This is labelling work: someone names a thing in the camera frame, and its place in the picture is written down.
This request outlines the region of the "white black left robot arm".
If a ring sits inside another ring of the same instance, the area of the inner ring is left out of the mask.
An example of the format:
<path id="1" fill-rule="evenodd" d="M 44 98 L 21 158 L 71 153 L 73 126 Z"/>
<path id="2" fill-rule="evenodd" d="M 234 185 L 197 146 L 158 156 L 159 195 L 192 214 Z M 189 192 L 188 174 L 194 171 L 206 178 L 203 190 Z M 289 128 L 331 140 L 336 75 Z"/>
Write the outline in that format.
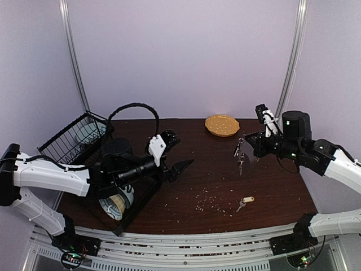
<path id="1" fill-rule="evenodd" d="M 94 197 L 112 219 L 119 221 L 119 235 L 164 182 L 175 181 L 192 160 L 166 165 L 166 154 L 180 139 L 169 129 L 150 139 L 143 156 L 135 156 L 126 138 L 115 138 L 101 147 L 97 166 L 60 164 L 47 156 L 30 157 L 13 143 L 1 157 L 1 206 L 17 209 L 28 220 L 43 227 L 54 242 L 70 251 L 83 238 L 76 234 L 72 219 L 37 198 L 32 187 Z"/>

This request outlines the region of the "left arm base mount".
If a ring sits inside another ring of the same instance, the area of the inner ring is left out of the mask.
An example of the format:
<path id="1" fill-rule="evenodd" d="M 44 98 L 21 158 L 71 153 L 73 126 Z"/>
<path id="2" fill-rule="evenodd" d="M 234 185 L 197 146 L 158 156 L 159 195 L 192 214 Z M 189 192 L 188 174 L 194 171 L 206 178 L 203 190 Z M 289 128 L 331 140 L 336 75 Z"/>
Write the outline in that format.
<path id="1" fill-rule="evenodd" d="M 101 240 L 93 237 L 75 235 L 73 238 L 49 235 L 51 244 L 61 251 L 60 263 L 66 270 L 79 268 L 86 256 L 97 256 Z"/>

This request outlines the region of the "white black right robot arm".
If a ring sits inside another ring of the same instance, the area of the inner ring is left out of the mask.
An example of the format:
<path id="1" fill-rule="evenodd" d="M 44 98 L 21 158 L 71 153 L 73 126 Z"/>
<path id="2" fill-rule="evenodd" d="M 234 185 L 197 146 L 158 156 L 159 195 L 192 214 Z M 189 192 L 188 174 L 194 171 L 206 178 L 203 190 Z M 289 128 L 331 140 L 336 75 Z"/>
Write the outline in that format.
<path id="1" fill-rule="evenodd" d="M 256 106 L 258 121 L 264 131 L 248 134 L 245 140 L 252 146 L 254 156 L 262 158 L 273 154 L 277 159 L 294 161 L 296 167 L 305 167 L 320 176 L 334 179 L 360 192 L 360 162 L 342 146 L 326 139 L 312 139 L 310 116 L 302 111 L 282 114 L 282 127 L 264 104 Z M 289 253 L 318 244 L 327 235 L 359 234 L 360 210 L 321 214 L 304 214 L 292 234 L 273 237 L 270 245 L 275 255 Z"/>

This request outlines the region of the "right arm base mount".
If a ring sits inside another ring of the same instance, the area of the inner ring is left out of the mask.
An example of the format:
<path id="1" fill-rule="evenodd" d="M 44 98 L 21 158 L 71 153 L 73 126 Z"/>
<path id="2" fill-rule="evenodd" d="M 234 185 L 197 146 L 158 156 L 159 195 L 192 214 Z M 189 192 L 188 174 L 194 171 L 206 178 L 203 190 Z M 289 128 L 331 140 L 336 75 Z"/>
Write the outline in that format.
<path id="1" fill-rule="evenodd" d="M 274 256 L 286 255 L 287 262 L 293 268 L 306 269 L 316 259 L 317 238 L 287 234 L 269 240 Z"/>

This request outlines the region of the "key with black tag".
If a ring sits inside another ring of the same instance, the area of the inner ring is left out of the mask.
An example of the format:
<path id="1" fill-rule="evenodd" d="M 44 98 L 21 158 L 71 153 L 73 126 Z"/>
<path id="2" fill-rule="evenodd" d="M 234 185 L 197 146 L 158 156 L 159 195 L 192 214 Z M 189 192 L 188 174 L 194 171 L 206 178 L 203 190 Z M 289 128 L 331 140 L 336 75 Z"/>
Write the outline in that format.
<path id="1" fill-rule="evenodd" d="M 243 142 L 244 142 L 243 137 L 240 137 L 237 140 L 237 144 L 236 144 L 236 147 L 235 147 L 235 150 L 234 150 L 234 157 L 239 157 L 239 155 L 241 154 L 241 148 L 242 148 Z"/>

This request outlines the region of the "silver key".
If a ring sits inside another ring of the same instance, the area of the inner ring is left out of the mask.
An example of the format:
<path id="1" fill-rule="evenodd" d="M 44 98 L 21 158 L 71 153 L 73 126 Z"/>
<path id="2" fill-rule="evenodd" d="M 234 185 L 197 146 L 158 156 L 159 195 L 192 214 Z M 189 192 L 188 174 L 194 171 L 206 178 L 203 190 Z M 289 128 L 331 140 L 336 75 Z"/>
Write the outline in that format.
<path id="1" fill-rule="evenodd" d="M 238 170 L 239 170 L 239 175 L 241 176 L 242 173 L 243 173 L 243 164 L 244 164 L 244 161 L 243 160 L 238 160 L 237 161 L 237 165 L 238 165 Z"/>

